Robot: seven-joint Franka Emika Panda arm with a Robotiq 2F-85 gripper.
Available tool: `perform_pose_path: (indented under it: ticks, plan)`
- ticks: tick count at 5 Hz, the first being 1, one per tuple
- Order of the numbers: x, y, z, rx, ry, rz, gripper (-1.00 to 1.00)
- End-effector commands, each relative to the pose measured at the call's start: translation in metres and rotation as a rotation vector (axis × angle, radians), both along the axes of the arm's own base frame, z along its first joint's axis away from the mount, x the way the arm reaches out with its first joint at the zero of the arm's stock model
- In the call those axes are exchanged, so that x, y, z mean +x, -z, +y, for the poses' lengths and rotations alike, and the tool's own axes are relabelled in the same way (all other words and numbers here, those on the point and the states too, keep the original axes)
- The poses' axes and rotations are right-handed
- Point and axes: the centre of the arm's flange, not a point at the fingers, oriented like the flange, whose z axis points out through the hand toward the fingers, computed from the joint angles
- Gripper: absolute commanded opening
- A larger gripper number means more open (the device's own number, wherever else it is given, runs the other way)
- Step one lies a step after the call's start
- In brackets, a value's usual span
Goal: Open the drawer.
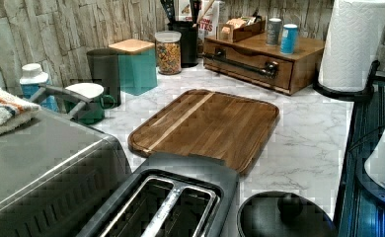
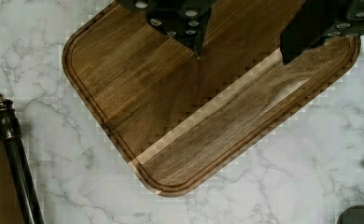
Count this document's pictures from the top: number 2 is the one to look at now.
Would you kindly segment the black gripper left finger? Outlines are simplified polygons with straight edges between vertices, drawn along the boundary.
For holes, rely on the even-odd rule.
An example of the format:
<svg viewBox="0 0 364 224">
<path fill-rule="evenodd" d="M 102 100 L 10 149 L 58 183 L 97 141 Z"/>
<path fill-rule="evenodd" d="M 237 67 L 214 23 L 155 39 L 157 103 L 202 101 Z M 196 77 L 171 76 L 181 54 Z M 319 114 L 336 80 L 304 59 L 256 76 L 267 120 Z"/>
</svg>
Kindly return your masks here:
<svg viewBox="0 0 364 224">
<path fill-rule="evenodd" d="M 201 57 L 211 10 L 217 0 L 116 0 L 122 7 L 145 11 L 147 23 Z"/>
</svg>

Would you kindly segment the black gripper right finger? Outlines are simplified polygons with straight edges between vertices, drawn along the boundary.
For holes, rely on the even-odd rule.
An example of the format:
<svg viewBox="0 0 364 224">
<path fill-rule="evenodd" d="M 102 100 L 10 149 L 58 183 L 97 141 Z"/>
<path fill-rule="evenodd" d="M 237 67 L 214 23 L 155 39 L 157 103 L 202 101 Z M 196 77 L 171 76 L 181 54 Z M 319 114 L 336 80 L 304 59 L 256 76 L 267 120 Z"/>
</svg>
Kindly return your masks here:
<svg viewBox="0 0 364 224">
<path fill-rule="evenodd" d="M 283 64 L 333 37 L 364 35 L 364 0 L 306 0 L 280 34 Z"/>
</svg>

